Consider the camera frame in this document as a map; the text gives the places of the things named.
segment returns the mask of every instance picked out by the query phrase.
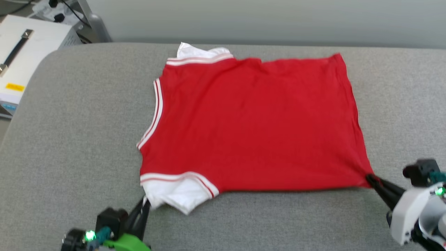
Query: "t-shirt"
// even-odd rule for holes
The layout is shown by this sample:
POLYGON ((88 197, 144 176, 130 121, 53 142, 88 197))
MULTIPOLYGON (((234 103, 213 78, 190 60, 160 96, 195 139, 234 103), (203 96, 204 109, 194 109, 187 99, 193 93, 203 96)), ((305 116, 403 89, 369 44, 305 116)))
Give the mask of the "t-shirt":
POLYGON ((369 187, 340 54, 262 62, 182 43, 153 86, 153 121, 137 144, 153 208, 188 214, 228 191, 369 187))

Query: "gray table surface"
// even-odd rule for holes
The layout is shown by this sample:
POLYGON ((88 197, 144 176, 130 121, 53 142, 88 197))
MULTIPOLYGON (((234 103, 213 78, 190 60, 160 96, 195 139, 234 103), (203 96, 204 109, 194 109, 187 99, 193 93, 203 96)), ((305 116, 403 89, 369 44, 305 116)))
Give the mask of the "gray table surface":
MULTIPOLYGON (((340 52, 375 173, 410 187, 406 164, 446 164, 446 51, 226 47, 263 60, 340 52)), ((136 142, 152 121, 152 81, 177 48, 74 46, 42 62, 0 147, 2 249, 58 250, 70 228, 94 228, 105 207, 135 205, 144 194, 136 142)), ((387 210, 369 189, 232 192, 189 216, 169 206, 151 212, 145 241, 154 251, 421 250, 392 240, 387 210)))

